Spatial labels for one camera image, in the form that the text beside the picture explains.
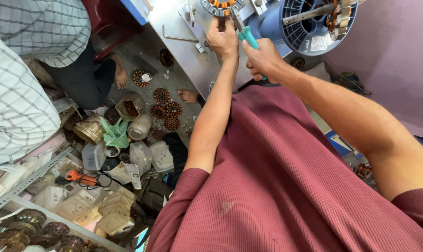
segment man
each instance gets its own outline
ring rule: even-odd
[[[267,38],[258,50],[242,42],[246,66],[282,87],[232,95],[238,39],[230,18],[218,24],[207,38],[222,69],[147,251],[423,251],[423,146],[377,103],[286,64]],[[369,159],[381,194],[303,102]]]
[[[93,71],[90,21],[80,0],[0,0],[0,164],[21,158],[60,126],[22,58],[35,58],[83,109],[95,109],[127,74],[117,55]]]

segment red plastic chair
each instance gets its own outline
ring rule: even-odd
[[[143,27],[119,0],[81,0],[89,14],[92,26],[91,36],[97,34],[107,26],[117,26],[123,36],[112,43],[104,51],[95,56],[100,60],[110,53],[116,46],[130,39],[134,34],[141,34]]]

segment maroon t-shirt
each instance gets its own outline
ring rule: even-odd
[[[232,97],[213,172],[183,172],[147,251],[423,251],[423,189],[388,202],[294,94],[250,86]]]

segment teal plier handle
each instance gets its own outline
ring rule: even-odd
[[[238,34],[238,38],[241,41],[247,39],[247,41],[249,42],[249,44],[252,46],[253,49],[258,49],[258,42],[252,35],[252,32],[250,32],[250,26],[246,26],[242,28],[241,32]],[[262,75],[263,75],[262,80],[266,80],[268,78],[264,74]]]

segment pink wall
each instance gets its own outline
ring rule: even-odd
[[[325,57],[339,72],[355,71],[411,134],[423,132],[423,0],[367,0]]]

